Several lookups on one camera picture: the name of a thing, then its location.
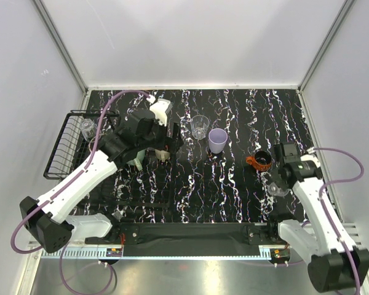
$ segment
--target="plastic cup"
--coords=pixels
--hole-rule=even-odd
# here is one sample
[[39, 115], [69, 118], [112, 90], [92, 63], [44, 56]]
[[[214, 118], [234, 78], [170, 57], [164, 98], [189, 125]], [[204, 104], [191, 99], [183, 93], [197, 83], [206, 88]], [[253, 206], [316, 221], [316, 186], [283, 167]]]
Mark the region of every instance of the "plastic cup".
[[96, 136], [97, 126], [90, 119], [84, 119], [81, 122], [81, 132], [86, 141], [92, 140]]
[[219, 154], [223, 151], [228, 139], [227, 132], [223, 129], [216, 128], [209, 132], [209, 148], [214, 154]]
[[191, 134], [197, 140], [201, 140], [207, 137], [207, 131], [209, 128], [209, 119], [203, 115], [196, 115], [191, 118]]

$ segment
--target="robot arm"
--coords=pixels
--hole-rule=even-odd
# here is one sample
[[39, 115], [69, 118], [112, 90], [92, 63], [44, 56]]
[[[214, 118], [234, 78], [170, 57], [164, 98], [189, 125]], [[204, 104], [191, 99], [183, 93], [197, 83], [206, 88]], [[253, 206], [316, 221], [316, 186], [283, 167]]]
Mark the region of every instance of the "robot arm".
[[[90, 156], [60, 184], [40, 196], [37, 200], [27, 197], [20, 203], [25, 217], [37, 206], [49, 201], [36, 213], [25, 227], [48, 253], [58, 251], [71, 240], [87, 237], [109, 239], [115, 219], [101, 213], [92, 216], [69, 216], [71, 210], [101, 181], [115, 174], [120, 167], [133, 160], [137, 153], [146, 148], [176, 153], [183, 141], [178, 124], [173, 126], [173, 137], [167, 136], [167, 113], [172, 105], [160, 99], [149, 110], [139, 109], [129, 115], [113, 131], [102, 136], [92, 163], [85, 168]], [[75, 181], [68, 185], [78, 174]], [[58, 197], [51, 197], [65, 188]]]
[[345, 241], [354, 257], [362, 284], [369, 269], [369, 252], [357, 248], [325, 192], [323, 201], [327, 213], [323, 209], [319, 189], [324, 181], [317, 157], [315, 155], [301, 157], [293, 143], [280, 143], [275, 145], [274, 149], [280, 166], [280, 186], [292, 189], [299, 198], [312, 224], [315, 238], [308, 234], [297, 220], [287, 215], [272, 220], [269, 223], [269, 233], [275, 238], [285, 240], [301, 256], [307, 264], [309, 278], [318, 292], [353, 288], [355, 281], [351, 265], [341, 240], [337, 238], [327, 218], [329, 214], [341, 234], [341, 239]]

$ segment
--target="metal floor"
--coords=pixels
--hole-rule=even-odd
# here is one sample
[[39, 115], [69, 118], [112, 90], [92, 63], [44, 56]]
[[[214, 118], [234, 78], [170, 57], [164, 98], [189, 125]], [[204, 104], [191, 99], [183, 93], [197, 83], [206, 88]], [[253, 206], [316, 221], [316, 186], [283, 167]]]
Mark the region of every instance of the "metal floor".
[[[295, 255], [293, 261], [299, 260]], [[64, 260], [65, 277], [91, 260]], [[119, 261], [114, 265], [117, 283], [111, 295], [316, 295], [305, 264], [288, 268], [260, 267], [248, 261]], [[68, 283], [77, 292], [93, 294], [101, 290], [109, 271], [96, 265]], [[60, 281], [58, 259], [41, 259], [32, 295], [71, 294]], [[335, 292], [324, 293], [335, 295]], [[348, 290], [343, 294], [354, 294]]]

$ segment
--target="black wire rack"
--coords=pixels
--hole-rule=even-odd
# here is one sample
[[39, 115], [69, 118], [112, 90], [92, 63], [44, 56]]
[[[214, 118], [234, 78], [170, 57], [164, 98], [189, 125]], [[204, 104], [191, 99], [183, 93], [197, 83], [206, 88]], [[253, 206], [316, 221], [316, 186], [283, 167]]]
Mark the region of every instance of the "black wire rack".
[[[81, 122], [83, 119], [91, 119], [97, 124], [100, 115], [100, 110], [73, 110], [67, 114], [44, 171], [46, 179], [65, 179], [87, 158], [89, 142], [81, 133]], [[112, 132], [118, 120], [118, 114], [108, 111], [103, 121], [102, 133]]]
[[[81, 133], [81, 121], [92, 119], [97, 123], [100, 115], [100, 110], [67, 114], [49, 157], [45, 178], [63, 180], [85, 161], [90, 151], [89, 142]], [[119, 121], [118, 114], [108, 112], [102, 134], [112, 132]], [[125, 165], [107, 177], [77, 205], [74, 214], [90, 214], [85, 212], [85, 208], [89, 211], [99, 211], [102, 207], [110, 212], [124, 210], [129, 215], [138, 215], [145, 208], [168, 208], [173, 202], [176, 155], [172, 154], [170, 160], [162, 162], [154, 150], [147, 150], [142, 165], [142, 171]]]

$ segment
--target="white wall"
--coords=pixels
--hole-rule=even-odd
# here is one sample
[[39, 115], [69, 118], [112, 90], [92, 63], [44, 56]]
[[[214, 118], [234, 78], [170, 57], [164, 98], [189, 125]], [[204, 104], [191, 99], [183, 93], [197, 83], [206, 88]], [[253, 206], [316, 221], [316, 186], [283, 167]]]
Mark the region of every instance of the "white wall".
[[[10, 248], [19, 202], [55, 183], [42, 177], [68, 110], [82, 94], [31, 1], [0, 1], [0, 295], [13, 295], [23, 259]], [[17, 240], [24, 248], [30, 235]]]
[[[369, 0], [357, 1], [304, 91], [320, 145], [347, 150], [365, 176], [336, 186], [344, 220], [355, 222], [369, 249]], [[325, 153], [333, 178], [352, 177], [351, 160]]]
[[298, 85], [344, 0], [44, 0], [89, 86]]

